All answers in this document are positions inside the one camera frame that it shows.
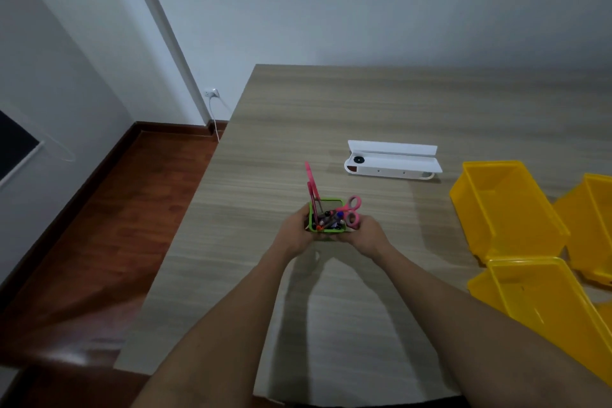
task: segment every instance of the person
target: person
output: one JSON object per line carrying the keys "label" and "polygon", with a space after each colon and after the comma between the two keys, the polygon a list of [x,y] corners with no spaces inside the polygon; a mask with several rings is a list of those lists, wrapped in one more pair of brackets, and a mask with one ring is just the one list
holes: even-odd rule
{"label": "person", "polygon": [[[180,340],[134,408],[250,406],[283,272],[320,236],[304,230],[308,213],[306,204],[285,219],[259,263]],[[612,406],[605,382],[529,328],[411,262],[374,218],[362,215],[359,230],[335,240],[370,258],[398,290],[463,394],[442,401],[498,408]]]}

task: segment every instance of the table top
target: table top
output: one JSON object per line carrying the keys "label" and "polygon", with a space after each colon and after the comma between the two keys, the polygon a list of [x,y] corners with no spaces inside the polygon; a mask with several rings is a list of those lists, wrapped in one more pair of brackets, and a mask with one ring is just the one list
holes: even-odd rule
{"label": "table top", "polygon": [[[116,368],[151,374],[255,266],[309,200],[358,194],[404,255],[466,290],[482,271],[448,192],[463,161],[524,162],[552,199],[584,172],[612,174],[612,80],[580,73],[257,65],[164,259]],[[347,141],[438,146],[430,181],[345,172]],[[607,298],[597,289],[594,300]],[[317,405],[455,394],[385,274],[317,242],[281,282],[255,394]]]}

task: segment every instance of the person's left hand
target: person's left hand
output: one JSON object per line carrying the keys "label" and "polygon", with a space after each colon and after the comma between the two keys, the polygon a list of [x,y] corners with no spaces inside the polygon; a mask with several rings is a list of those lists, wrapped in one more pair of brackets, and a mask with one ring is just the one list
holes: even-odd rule
{"label": "person's left hand", "polygon": [[293,215],[287,217],[280,225],[279,233],[276,234],[270,250],[281,252],[289,261],[306,250],[312,241],[321,238],[321,234],[304,229],[304,222],[308,219],[309,213],[310,204],[306,203]]}

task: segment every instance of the person's left arm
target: person's left arm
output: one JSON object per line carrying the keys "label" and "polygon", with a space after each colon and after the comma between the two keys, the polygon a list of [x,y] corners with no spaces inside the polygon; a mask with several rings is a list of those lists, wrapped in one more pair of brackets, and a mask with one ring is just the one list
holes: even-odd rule
{"label": "person's left arm", "polygon": [[249,405],[281,277],[316,237],[304,230],[308,213],[306,204],[285,219],[256,267],[176,344],[133,408]]}

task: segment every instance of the person's right arm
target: person's right arm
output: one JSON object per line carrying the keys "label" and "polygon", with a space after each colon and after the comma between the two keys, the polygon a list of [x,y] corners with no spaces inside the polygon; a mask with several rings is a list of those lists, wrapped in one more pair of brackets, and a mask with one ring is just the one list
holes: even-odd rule
{"label": "person's right arm", "polygon": [[380,266],[473,407],[610,407],[612,389],[518,321],[412,263],[378,222],[339,234]]}

